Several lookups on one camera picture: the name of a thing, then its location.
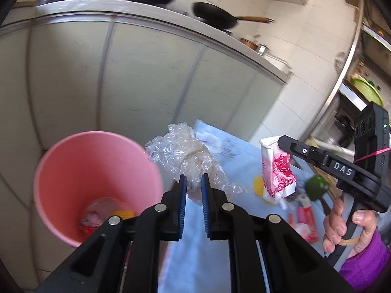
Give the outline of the purple sleeve forearm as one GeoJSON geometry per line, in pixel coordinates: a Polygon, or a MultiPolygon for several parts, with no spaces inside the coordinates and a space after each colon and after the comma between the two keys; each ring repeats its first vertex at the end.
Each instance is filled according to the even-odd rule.
{"type": "Polygon", "coordinates": [[[345,261],[339,274],[355,292],[389,291],[390,250],[377,231],[363,252],[345,261]]]}

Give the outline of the person's right hand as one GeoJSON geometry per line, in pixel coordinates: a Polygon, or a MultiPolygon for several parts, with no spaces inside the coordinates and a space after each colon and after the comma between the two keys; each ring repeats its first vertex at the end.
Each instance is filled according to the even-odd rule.
{"type": "MultiPolygon", "coordinates": [[[[347,225],[342,218],[344,203],[338,198],[330,214],[323,220],[325,235],[323,237],[323,249],[326,253],[335,251],[336,245],[342,240],[347,232],[347,225]]],[[[358,210],[353,214],[352,221],[357,226],[363,227],[358,242],[349,253],[348,258],[352,258],[362,253],[372,241],[373,235],[377,230],[377,219],[372,210],[358,210]]]]}

